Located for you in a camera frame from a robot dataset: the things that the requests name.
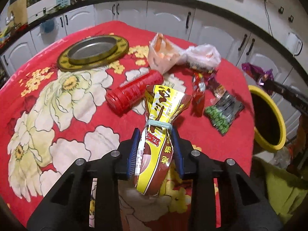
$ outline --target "table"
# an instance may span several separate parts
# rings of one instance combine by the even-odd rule
[[[58,70],[56,61],[64,49],[100,34],[120,35],[133,48],[107,67],[75,73]],[[147,46],[154,35],[119,21],[86,28],[42,50],[1,89],[0,195],[22,224],[26,225],[43,196],[76,158],[99,159],[117,149],[119,142],[130,139],[135,127],[143,129],[144,102],[120,117],[111,111],[104,96],[107,90],[147,72]],[[182,48],[192,45],[181,39],[168,39]],[[164,77],[165,85],[192,94],[190,70],[176,66]],[[249,174],[254,110],[247,83],[242,72],[224,59],[217,80],[245,105],[228,133],[222,137],[206,117],[193,116],[191,106],[174,125],[195,149],[216,160],[233,158]],[[214,96],[209,91],[205,96],[209,105]],[[94,224],[95,185],[94,181],[90,225]],[[181,181],[172,165],[166,187],[166,195],[156,199],[143,197],[129,182],[119,181],[123,229],[186,230],[191,183]]]

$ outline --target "kitchen counter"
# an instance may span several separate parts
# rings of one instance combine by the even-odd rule
[[[7,48],[9,48],[22,35],[29,32],[30,30],[34,29],[35,27],[39,26],[42,22],[44,22],[48,19],[54,18],[58,15],[61,15],[63,13],[66,13],[68,11],[71,11],[73,9],[80,8],[80,7],[83,7],[83,6],[92,5],[92,4],[96,4],[96,3],[113,2],[113,1],[121,1],[121,0],[85,0],[85,1],[79,2],[75,5],[70,5],[66,8],[60,9],[53,14],[47,14],[47,15],[33,21],[32,23],[30,23],[28,25],[28,27],[26,29],[24,29],[23,31],[18,32],[15,35],[13,35],[13,37],[10,39],[10,41],[0,49],[0,55],[5,50],[7,50]],[[294,69],[300,74],[302,79],[308,85],[308,74],[303,69],[301,64],[293,57],[293,55],[279,41],[277,41],[275,38],[273,38],[271,35],[269,35],[266,31],[264,31],[263,29],[261,29],[260,27],[255,25],[254,23],[248,21],[247,19],[245,19],[245,18],[243,18],[243,17],[241,17],[241,16],[239,16],[239,15],[237,15],[237,14],[235,14],[235,13],[229,11],[229,10],[223,9],[221,7],[217,7],[217,6],[209,4],[209,3],[198,1],[198,0],[148,0],[148,1],[158,1],[158,2],[182,5],[182,6],[186,6],[186,7],[190,7],[190,8],[201,9],[201,10],[208,11],[210,13],[216,14],[218,16],[221,16],[223,18],[226,18],[226,19],[238,24],[239,26],[253,32],[255,35],[260,37],[266,43],[270,44],[277,52],[279,52],[294,67]]]

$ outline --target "white cabinet door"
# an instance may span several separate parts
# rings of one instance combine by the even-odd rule
[[[293,69],[287,79],[283,83],[286,86],[294,86],[308,97],[308,87],[300,75]],[[272,99],[277,104],[285,121],[287,128],[287,138],[291,139],[296,135],[298,128],[298,118],[301,113],[296,110],[290,102],[285,100],[281,95],[275,94]]]
[[[145,29],[147,20],[147,1],[121,1],[115,7],[117,20]]]
[[[94,6],[89,5],[65,13],[64,22],[67,35],[94,26]]]
[[[250,36],[250,31],[212,13],[196,9],[189,41],[211,44],[222,58],[235,66],[241,58]]]
[[[194,15],[194,8],[149,1],[146,29],[188,41]]]
[[[116,20],[116,3],[104,2],[94,5],[95,25]]]
[[[40,26],[31,30],[31,36],[37,52],[40,52],[44,48],[48,47],[50,44],[66,36],[63,15],[60,15],[54,19],[54,30],[50,33],[41,33]]]
[[[273,69],[273,75],[276,82],[283,83],[289,75],[292,66],[284,59],[274,48],[265,43],[253,33],[244,49],[237,67],[242,70],[242,63],[250,62],[264,70]],[[256,85],[255,81],[244,74],[249,85]]]
[[[1,56],[3,66],[11,76],[23,64],[36,55],[30,32],[24,34],[12,44]]]

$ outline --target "plastic container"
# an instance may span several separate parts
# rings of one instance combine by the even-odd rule
[[[157,85],[164,82],[164,77],[156,70],[107,92],[105,98],[112,110],[120,115],[138,102],[145,93],[147,85]]]

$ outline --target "metal bolt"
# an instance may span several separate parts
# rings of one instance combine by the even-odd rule
[[[84,164],[84,159],[79,158],[79,159],[77,159],[77,160],[75,161],[75,163],[76,163],[76,165],[80,166],[80,165]]]
[[[114,151],[111,152],[112,157],[118,157],[119,155],[120,155],[120,152],[117,151],[117,150],[114,150]]]
[[[229,158],[229,159],[227,159],[227,164],[230,165],[230,166],[233,166],[233,165],[235,165],[235,160]]]
[[[191,151],[192,156],[198,157],[200,155],[200,151],[199,150],[193,150]]]

